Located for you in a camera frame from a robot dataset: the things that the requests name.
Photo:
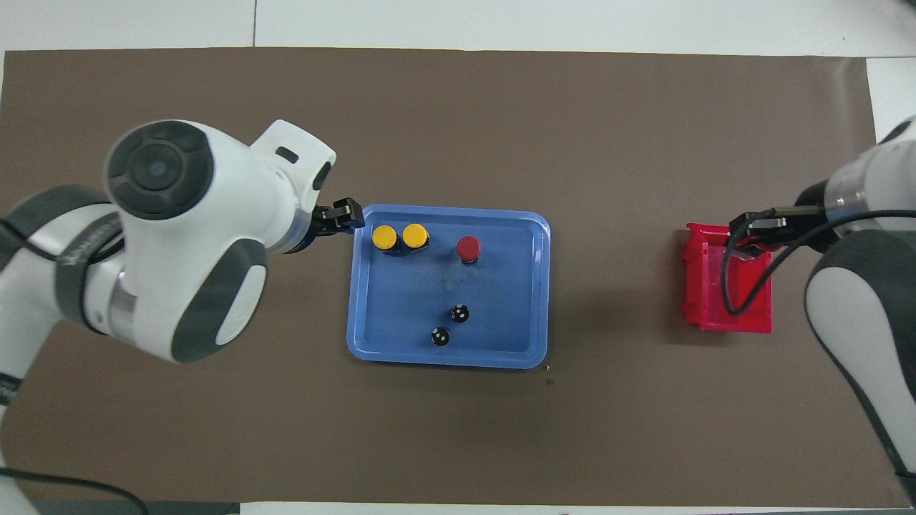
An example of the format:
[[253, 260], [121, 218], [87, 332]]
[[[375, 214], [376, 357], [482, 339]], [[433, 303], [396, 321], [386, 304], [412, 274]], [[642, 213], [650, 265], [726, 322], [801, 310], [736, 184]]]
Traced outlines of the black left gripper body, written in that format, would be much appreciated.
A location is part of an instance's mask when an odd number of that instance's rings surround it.
[[330, 209], [330, 206], [318, 205], [312, 211], [310, 225], [308, 225], [308, 230], [301, 239], [301, 250], [310, 247], [319, 237], [333, 237], [333, 235], [337, 234], [338, 228], [335, 219], [325, 216]]

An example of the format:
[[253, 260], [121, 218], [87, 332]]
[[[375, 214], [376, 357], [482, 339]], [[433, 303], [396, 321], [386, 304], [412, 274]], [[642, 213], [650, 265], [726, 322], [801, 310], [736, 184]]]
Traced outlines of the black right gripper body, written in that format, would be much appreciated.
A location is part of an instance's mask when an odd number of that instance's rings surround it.
[[808, 232], [828, 222], [827, 209], [822, 205], [775, 207], [773, 215], [778, 222], [776, 235], [771, 237], [771, 247], [774, 249], [788, 247]]

